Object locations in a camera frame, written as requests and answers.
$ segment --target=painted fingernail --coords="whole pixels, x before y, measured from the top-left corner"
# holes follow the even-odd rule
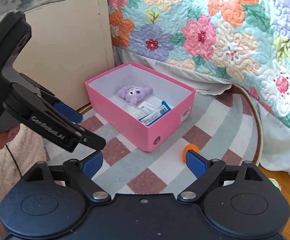
[[[13,133],[7,140],[7,142],[13,141],[14,138],[16,137],[17,133]]]

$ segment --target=purple plush toy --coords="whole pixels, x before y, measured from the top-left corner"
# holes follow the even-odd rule
[[[150,94],[152,91],[152,88],[127,86],[117,91],[117,94],[121,98],[125,98],[127,102],[136,105],[138,101],[141,101],[146,95]]]

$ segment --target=sticker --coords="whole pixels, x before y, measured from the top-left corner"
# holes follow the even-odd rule
[[[190,108],[187,109],[181,116],[181,122],[183,122],[188,116],[189,116],[189,113],[190,113]]]

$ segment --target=circular pad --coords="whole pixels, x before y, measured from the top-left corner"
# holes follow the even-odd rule
[[[232,197],[230,203],[237,212],[245,215],[261,214],[268,207],[264,198],[251,193],[238,194]]]
[[[58,207],[58,199],[47,194],[36,194],[23,200],[22,210],[32,216],[44,216]]]

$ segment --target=orange ring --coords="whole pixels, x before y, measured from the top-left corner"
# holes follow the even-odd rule
[[[183,150],[183,153],[182,153],[182,160],[183,160],[183,163],[186,163],[186,153],[189,151],[189,150],[193,150],[194,152],[197,152],[199,153],[199,149],[198,147],[195,145],[195,144],[188,144],[184,150]]]

